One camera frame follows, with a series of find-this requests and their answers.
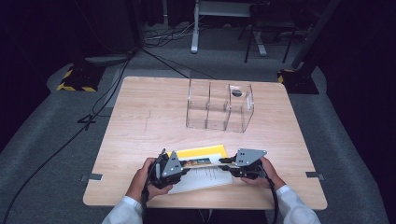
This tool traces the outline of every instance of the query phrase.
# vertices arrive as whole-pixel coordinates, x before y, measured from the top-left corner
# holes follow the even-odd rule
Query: white sleeve
[[[135,199],[124,196],[103,220],[103,224],[142,224],[142,205]]]
[[[294,190],[285,185],[276,191],[279,212],[285,224],[320,223],[317,214],[304,204]]]

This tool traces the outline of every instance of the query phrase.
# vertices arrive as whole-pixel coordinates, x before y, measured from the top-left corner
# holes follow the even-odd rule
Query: clear acrylic box
[[[250,85],[190,80],[187,127],[244,133],[253,112]]]

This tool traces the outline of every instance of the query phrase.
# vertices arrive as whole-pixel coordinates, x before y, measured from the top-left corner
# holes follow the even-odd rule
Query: white paper
[[[204,155],[200,157],[179,158],[181,161],[209,158],[212,163],[218,163],[220,154]],[[211,188],[219,185],[232,184],[233,177],[228,171],[222,171],[217,166],[202,168],[192,168],[180,178],[180,182],[175,184],[169,194],[180,193],[195,189]]]

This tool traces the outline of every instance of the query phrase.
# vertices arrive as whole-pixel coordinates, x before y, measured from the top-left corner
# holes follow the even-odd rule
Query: human hand
[[[268,178],[272,179],[272,181],[274,182],[275,190],[278,190],[282,186],[286,185],[285,181],[283,181],[279,177],[279,175],[277,175],[273,164],[268,159],[266,159],[265,157],[261,157],[260,160],[262,161],[262,168],[264,168],[265,172],[268,175]],[[249,178],[241,177],[241,180],[249,185],[259,186],[259,187],[266,188],[266,189],[270,188],[270,183],[268,183],[268,180],[265,178],[258,177],[256,179],[252,180]]]
[[[155,158],[147,158],[145,163],[143,164],[143,167],[138,169],[136,171],[136,174],[134,175],[134,178],[132,179],[131,185],[129,186],[128,190],[126,191],[126,196],[129,196],[135,200],[137,200],[139,203],[142,203],[141,197],[142,197],[142,191],[143,188],[145,187],[146,180],[149,175],[149,166],[155,162]],[[157,189],[152,185],[148,185],[148,200],[151,200],[157,195],[162,195],[168,193],[169,190],[171,190],[173,186],[167,186],[163,189]]]

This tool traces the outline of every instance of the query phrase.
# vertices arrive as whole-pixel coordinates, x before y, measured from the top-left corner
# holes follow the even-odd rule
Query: wire
[[[166,66],[168,66],[169,68],[171,68],[171,69],[174,70],[175,72],[181,74],[183,77],[189,78],[188,76],[186,76],[186,75],[182,74],[181,72],[177,71],[176,68],[174,68],[174,67],[172,67],[171,65],[169,65],[168,63],[164,62],[164,61],[163,61],[162,59],[160,59],[158,56],[156,56],[156,55],[154,55],[154,54],[152,54],[152,53],[146,51],[146,50],[143,49],[143,48],[141,48],[141,49],[143,50],[143,52],[147,53],[149,56],[151,56],[151,57],[157,59],[158,61],[160,61],[161,63],[165,64]]]
[[[185,28],[178,28],[178,30],[181,30],[181,32],[179,34],[177,33],[178,31],[176,31],[176,28],[173,29],[173,32],[171,34],[167,34],[169,29],[165,29],[165,31],[161,35],[158,34],[158,32],[157,32],[158,30],[148,30],[148,31],[146,31],[146,33],[151,33],[152,32],[152,33],[155,33],[156,35],[150,35],[150,36],[146,37],[146,40],[158,39],[158,38],[162,38],[162,37],[168,37],[169,35],[174,35],[174,34],[176,34],[176,36],[183,35],[183,33],[186,30],[188,30],[191,26],[192,26],[192,24],[187,26],[187,27],[185,27]]]
[[[167,31],[169,31],[169,29],[167,29],[165,32],[163,32],[162,35],[158,35],[157,31],[148,31],[148,32],[155,32],[156,35],[155,36],[150,36],[147,37],[145,40],[145,47],[148,48],[156,48],[156,47],[163,47],[165,45],[167,45],[169,42],[171,42],[172,40],[179,40],[181,38],[184,38],[187,35],[192,35],[191,31],[193,30],[193,25],[195,24],[195,22],[191,23],[190,25],[188,25],[185,28],[181,28],[181,32],[178,33],[175,29],[171,34],[166,34]],[[157,44],[150,44],[147,43],[147,40],[154,40],[154,39],[159,39]]]
[[[279,214],[279,203],[277,200],[277,196],[276,196],[276,191],[275,191],[275,184],[274,181],[268,177],[268,174],[265,172],[264,167],[262,167],[261,165],[259,165],[259,168],[263,171],[264,175],[265,175],[265,179],[268,181],[268,183],[270,184],[270,189],[271,192],[273,194],[273,198],[274,198],[274,221],[273,224],[277,223],[277,216]]]
[[[95,107],[96,107],[96,105],[99,103],[99,101],[103,98],[103,97],[105,97],[109,92],[110,92],[110,90],[117,84],[117,86],[115,87],[115,89],[114,89],[114,91],[117,89],[117,87],[119,86],[119,84],[120,84],[120,81],[121,81],[121,78],[122,78],[122,75],[123,75],[123,71],[121,72],[121,69],[120,69],[120,74],[119,74],[119,76],[117,77],[117,79],[116,79],[116,81],[115,82],[113,82],[112,84],[111,84],[111,86],[110,86],[110,88],[95,102],[95,104],[93,105],[93,107],[92,107],[92,113],[93,114],[97,114],[97,117],[110,117],[110,116],[101,116],[101,115],[99,115],[99,113],[96,113],[95,112]]]
[[[210,78],[212,78],[212,79],[216,79],[215,77],[212,77],[212,76],[210,76],[210,75],[208,75],[208,74],[206,74],[206,73],[203,73],[203,72],[201,72],[201,71],[198,71],[198,70],[196,70],[196,69],[193,69],[193,68],[191,68],[191,67],[188,67],[188,66],[186,66],[186,65],[184,65],[184,64],[177,63],[177,62],[172,61],[172,60],[169,60],[169,59],[165,59],[164,57],[158,56],[158,55],[155,55],[155,54],[152,54],[152,53],[148,52],[148,51],[145,50],[145,49],[142,49],[142,50],[143,50],[143,52],[147,53],[149,56],[151,56],[151,57],[157,59],[157,60],[160,61],[161,63],[164,63],[166,66],[170,67],[172,70],[174,70],[174,71],[176,71],[177,73],[181,74],[181,75],[182,75],[183,77],[185,77],[185,78],[190,78],[190,77],[187,77],[186,75],[184,75],[184,74],[182,74],[181,72],[177,71],[176,68],[174,68],[173,66],[171,66],[169,63],[164,62],[163,60],[169,61],[169,62],[171,62],[171,63],[175,63],[175,64],[177,64],[177,65],[180,65],[180,66],[183,66],[183,67],[186,67],[186,68],[189,68],[189,69],[192,70],[192,71],[198,72],[198,73],[203,74],[203,75],[205,75],[205,76],[207,76],[207,77],[210,77]]]
[[[143,208],[142,209],[143,210],[142,218],[145,217],[145,215],[147,213],[147,209],[148,209],[147,202],[149,201],[149,185],[151,184],[149,182],[150,181],[150,177],[152,176],[152,172],[154,171],[154,168],[156,167],[156,165],[162,160],[162,155],[164,153],[165,153],[165,148],[163,149],[161,154],[158,156],[158,158],[155,160],[155,162],[150,165],[151,168],[149,168],[149,170],[148,170],[148,177],[146,178],[146,182],[145,182],[145,185],[143,187],[142,197],[141,197],[142,208]]]
[[[172,60],[169,60],[169,59],[165,59],[165,58],[162,57],[162,56],[158,56],[158,55],[156,55],[156,56],[159,57],[159,58],[161,58],[161,59],[163,59],[163,60],[169,61],[169,62],[171,62],[171,63],[175,63],[175,64],[177,64],[177,65],[180,65],[180,66],[189,68],[189,69],[192,70],[192,71],[195,71],[195,72],[197,72],[197,73],[201,73],[201,74],[203,74],[203,75],[205,75],[205,76],[207,76],[207,77],[210,77],[210,78],[212,78],[212,79],[217,79],[217,78],[212,77],[212,76],[210,76],[210,75],[208,75],[208,74],[206,74],[206,73],[203,73],[203,72],[201,72],[201,71],[198,71],[198,70],[196,70],[196,69],[193,69],[193,68],[191,68],[191,67],[188,67],[187,65],[184,65],[184,64],[181,64],[181,63],[177,63],[177,62],[172,61]]]
[[[129,61],[131,61],[132,58],[130,58],[127,62],[125,62],[125,64],[122,66],[122,71],[120,70],[120,73],[123,74],[125,71],[125,68],[127,66],[127,64],[129,63]],[[120,84],[120,79],[117,82],[116,88],[114,89],[114,91],[112,92],[111,96],[108,98],[108,100],[102,105],[102,107],[99,109],[99,111],[97,113],[93,113],[93,116],[90,117],[90,119],[88,120],[88,122],[81,128],[79,129],[65,144],[63,144],[58,150],[56,150],[46,161],[44,161],[26,180],[25,182],[22,184],[22,186],[18,189],[17,193],[14,195],[14,197],[11,200],[11,203],[8,206],[8,209],[6,211],[6,214],[3,218],[3,224],[6,224],[7,219],[8,219],[8,215],[9,212],[11,211],[12,206],[14,205],[15,201],[17,200],[18,196],[21,194],[22,190],[24,189],[24,187],[29,183],[29,181],[35,177],[35,175],[50,161],[52,160],[52,158],[54,158],[56,155],[58,155],[62,150],[64,150],[65,147],[67,147],[83,130],[85,130],[85,128],[91,124],[91,122],[98,116],[98,114],[105,108],[105,106],[108,104],[108,102],[110,101],[111,97],[114,95],[118,85]]]

